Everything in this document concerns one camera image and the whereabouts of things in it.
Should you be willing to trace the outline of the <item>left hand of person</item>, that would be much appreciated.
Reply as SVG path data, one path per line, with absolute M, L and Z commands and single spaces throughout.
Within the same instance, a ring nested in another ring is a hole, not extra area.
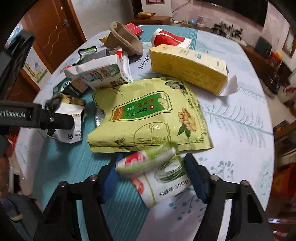
M 10 162 L 9 157 L 13 154 L 13 149 L 11 143 L 8 143 L 4 156 L 1 157 L 0 161 L 0 192 L 1 199 L 5 199 L 8 193 L 8 181 L 9 181 L 9 171 L 10 171 Z

